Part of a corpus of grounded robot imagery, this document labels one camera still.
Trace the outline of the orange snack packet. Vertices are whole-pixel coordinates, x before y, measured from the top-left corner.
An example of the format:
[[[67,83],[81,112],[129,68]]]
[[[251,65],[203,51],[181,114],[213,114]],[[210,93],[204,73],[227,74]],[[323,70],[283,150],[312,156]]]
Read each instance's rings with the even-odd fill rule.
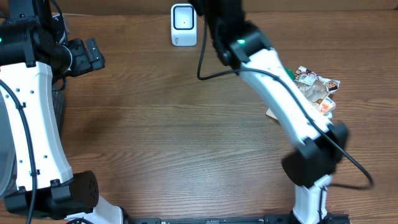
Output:
[[[325,115],[336,108],[336,103],[329,97],[326,97],[318,107],[321,114]]]

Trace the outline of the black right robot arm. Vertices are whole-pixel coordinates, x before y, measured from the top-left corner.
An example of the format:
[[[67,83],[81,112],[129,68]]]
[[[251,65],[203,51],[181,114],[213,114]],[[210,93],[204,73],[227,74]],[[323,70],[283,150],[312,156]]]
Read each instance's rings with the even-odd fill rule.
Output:
[[[306,99],[289,77],[267,37],[245,19],[241,1],[191,1],[204,17],[218,58],[244,80],[273,111],[293,147],[282,167],[295,185],[295,205],[284,215],[265,215],[264,223],[349,223],[347,215],[327,212],[333,173],[348,139]]]

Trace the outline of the clear brown snack bag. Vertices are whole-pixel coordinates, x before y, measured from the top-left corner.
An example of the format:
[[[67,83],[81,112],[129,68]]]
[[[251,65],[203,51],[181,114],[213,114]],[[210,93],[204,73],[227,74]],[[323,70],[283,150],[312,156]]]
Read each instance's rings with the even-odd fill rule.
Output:
[[[317,111],[319,111],[320,103],[326,97],[332,99],[340,87],[339,80],[323,78],[303,66],[297,69],[294,76],[294,83]]]

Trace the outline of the green lid plastic jar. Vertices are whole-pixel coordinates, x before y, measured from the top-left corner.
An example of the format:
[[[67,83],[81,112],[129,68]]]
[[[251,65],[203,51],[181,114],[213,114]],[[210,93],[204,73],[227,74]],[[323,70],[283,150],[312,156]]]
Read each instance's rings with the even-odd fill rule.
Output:
[[[284,68],[284,70],[286,71],[286,73],[288,74],[288,76],[289,76],[292,80],[295,80],[294,73],[293,73],[291,70],[289,70],[288,68]]]

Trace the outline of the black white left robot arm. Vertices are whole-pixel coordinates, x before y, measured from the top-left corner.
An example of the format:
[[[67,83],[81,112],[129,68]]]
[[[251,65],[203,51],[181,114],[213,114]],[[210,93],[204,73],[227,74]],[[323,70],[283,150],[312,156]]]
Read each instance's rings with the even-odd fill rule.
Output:
[[[60,141],[53,85],[105,66],[94,39],[69,39],[55,1],[9,2],[1,26],[1,94],[17,162],[17,190],[5,196],[8,212],[67,223],[131,223],[105,200],[90,170],[75,173]]]

